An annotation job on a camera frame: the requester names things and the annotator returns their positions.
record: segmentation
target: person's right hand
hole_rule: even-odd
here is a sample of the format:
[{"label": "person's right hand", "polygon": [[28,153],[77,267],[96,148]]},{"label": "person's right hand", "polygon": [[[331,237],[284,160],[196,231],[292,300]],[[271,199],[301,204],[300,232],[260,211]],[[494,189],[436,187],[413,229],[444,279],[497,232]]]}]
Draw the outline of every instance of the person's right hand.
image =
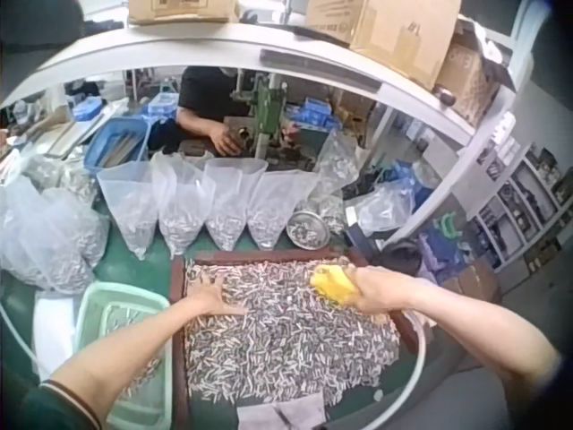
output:
[{"label": "person's right hand", "polygon": [[411,286],[416,283],[411,278],[397,271],[382,268],[350,266],[346,275],[360,290],[348,301],[364,314],[382,314],[395,309],[408,308],[408,295]]},{"label": "person's right hand", "polygon": [[241,153],[241,144],[235,139],[229,127],[222,123],[215,123],[211,127],[209,138],[221,155],[239,155]]}]

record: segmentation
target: blue box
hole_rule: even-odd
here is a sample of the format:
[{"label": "blue box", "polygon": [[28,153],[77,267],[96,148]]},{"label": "blue box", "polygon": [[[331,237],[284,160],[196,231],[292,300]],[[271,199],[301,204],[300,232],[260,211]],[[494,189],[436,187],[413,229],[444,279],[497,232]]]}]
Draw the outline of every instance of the blue box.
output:
[{"label": "blue box", "polygon": [[176,92],[160,92],[150,101],[147,111],[150,116],[171,116],[177,110],[179,94]]},{"label": "blue box", "polygon": [[317,127],[323,127],[324,122],[328,115],[324,115],[320,112],[316,112],[314,110],[303,109],[304,111],[304,118],[306,124],[316,125]]},{"label": "blue box", "polygon": [[313,112],[317,112],[319,114],[323,114],[325,116],[328,116],[332,113],[332,107],[330,106],[330,103],[327,103],[326,101],[320,101],[317,99],[307,98],[304,101],[304,108],[307,110],[311,110]]},{"label": "blue box", "polygon": [[82,103],[73,108],[73,117],[78,122],[91,121],[99,115],[104,104],[101,97],[87,97]]},{"label": "blue box", "polygon": [[96,175],[103,167],[99,164],[103,158],[114,149],[125,133],[136,133],[141,137],[127,161],[140,161],[147,159],[147,140],[150,137],[151,125],[143,118],[127,118],[118,116],[111,118],[93,136],[90,147],[83,159],[83,166]]},{"label": "blue box", "polygon": [[324,128],[329,131],[342,130],[342,122],[334,115],[327,116],[326,121],[324,122]]}]

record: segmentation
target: cardboard box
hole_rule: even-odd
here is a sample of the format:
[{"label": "cardboard box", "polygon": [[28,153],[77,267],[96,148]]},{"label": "cardboard box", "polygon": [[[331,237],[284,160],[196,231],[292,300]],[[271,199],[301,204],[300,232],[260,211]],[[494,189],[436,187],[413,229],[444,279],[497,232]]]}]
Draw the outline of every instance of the cardboard box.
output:
[{"label": "cardboard box", "polygon": [[432,90],[461,0],[310,0],[305,25]]},{"label": "cardboard box", "polygon": [[129,21],[144,25],[161,22],[238,21],[236,0],[129,0]]},{"label": "cardboard box", "polygon": [[368,117],[374,105],[374,100],[340,88],[334,89],[330,101],[335,112],[342,109],[343,112],[348,112],[352,118],[360,120],[365,120]]},{"label": "cardboard box", "polygon": [[463,294],[488,302],[496,301],[500,289],[492,267],[483,257],[462,271],[458,282]]},{"label": "cardboard box", "polygon": [[456,96],[454,110],[473,126],[479,125],[500,85],[515,91],[501,52],[481,39],[478,29],[478,24],[460,16],[436,81]]}]

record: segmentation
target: shelf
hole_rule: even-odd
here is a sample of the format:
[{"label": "shelf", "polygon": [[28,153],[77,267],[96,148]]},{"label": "shelf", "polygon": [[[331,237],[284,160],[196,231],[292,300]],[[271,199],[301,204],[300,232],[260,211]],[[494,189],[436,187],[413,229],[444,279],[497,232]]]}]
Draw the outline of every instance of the shelf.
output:
[{"label": "shelf", "polygon": [[526,166],[529,167],[529,169],[532,171],[532,173],[534,174],[535,178],[537,178],[537,180],[539,181],[539,183],[541,184],[541,187],[545,190],[545,192],[549,195],[549,198],[551,199],[552,203],[555,205],[556,208],[560,208],[561,205],[559,203],[559,201],[557,200],[557,197],[555,197],[555,194],[553,194],[552,190],[549,188],[549,186],[547,186],[547,184],[545,183],[545,181],[542,180],[541,176],[539,175],[539,172],[535,169],[534,165],[531,164],[531,161],[529,161],[527,159],[527,157],[524,158],[524,163],[526,164]]},{"label": "shelf", "polygon": [[[285,61],[266,60],[265,53],[272,57],[282,54]],[[287,30],[238,23],[158,24],[80,39],[31,74],[2,106],[93,74],[167,65],[240,67],[292,75],[407,112],[462,145],[467,145],[475,133],[466,120],[443,107],[430,92],[365,56]],[[364,87],[366,80],[381,82],[381,86],[377,90]]]},{"label": "shelf", "polygon": [[521,202],[526,207],[527,211],[529,212],[531,219],[534,221],[537,228],[540,230],[543,229],[543,224],[541,223],[541,221],[537,217],[537,214],[534,212],[534,208],[531,207],[531,204],[529,204],[529,202],[527,201],[527,198],[524,196],[524,194],[521,192],[521,190],[517,186],[516,181],[514,181],[512,178],[510,178],[509,183],[511,184],[513,189],[516,191],[517,195],[519,196],[519,199],[521,199]]},{"label": "shelf", "polygon": [[495,250],[498,257],[500,257],[501,265],[503,265],[503,263],[506,261],[506,259],[503,257],[503,253],[501,252],[500,246],[498,245],[498,242],[495,240],[495,237],[493,237],[493,234],[490,231],[489,227],[487,227],[485,222],[483,222],[481,215],[477,215],[475,217],[475,219],[477,219],[477,222],[479,222],[480,226],[482,226],[482,229],[485,232],[485,235],[487,236],[487,238],[490,239],[490,242],[492,243],[493,249]]},{"label": "shelf", "polygon": [[[557,211],[557,213],[555,213],[555,215],[553,215],[553,217],[547,222],[547,224],[545,224],[545,227],[543,227],[542,230],[540,230],[533,239],[531,239],[529,241],[529,243],[531,244],[536,244],[537,241],[539,241],[539,239],[541,239],[545,234],[547,234],[547,232],[553,227],[553,224],[555,224],[562,216],[565,212],[567,212],[569,210],[569,208],[571,207],[571,205],[573,205],[573,197],[570,197],[569,200],[567,200],[561,207],[560,209]],[[515,260],[517,260],[518,258],[520,258],[525,252],[526,250],[529,249],[528,246],[524,247],[521,251],[519,251],[517,254],[512,255],[507,261],[503,262],[501,264],[500,267],[498,267],[497,269],[495,269],[496,273],[499,273],[500,271],[502,271],[503,269],[505,269],[507,266],[509,266],[510,264],[512,264]]]},{"label": "shelf", "polygon": [[517,231],[517,235],[519,236],[519,240],[521,240],[521,243],[523,244],[523,246],[527,245],[528,242],[527,242],[526,236],[523,234],[523,231],[521,231],[521,228],[519,228],[519,225],[517,224],[517,221],[514,218],[513,214],[511,213],[509,208],[506,206],[505,202],[499,196],[497,196],[497,198],[501,203],[501,207],[503,208],[506,215],[508,216],[509,222],[511,222],[514,229]]}]

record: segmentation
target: wall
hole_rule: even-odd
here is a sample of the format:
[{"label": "wall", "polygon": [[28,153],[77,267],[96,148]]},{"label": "wall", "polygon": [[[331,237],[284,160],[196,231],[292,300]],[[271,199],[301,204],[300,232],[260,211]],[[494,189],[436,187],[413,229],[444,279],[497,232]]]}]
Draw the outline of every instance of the wall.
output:
[{"label": "wall", "polygon": [[547,148],[562,172],[573,166],[573,112],[529,82],[514,114],[517,123],[512,135],[518,142],[535,142],[538,150]]}]

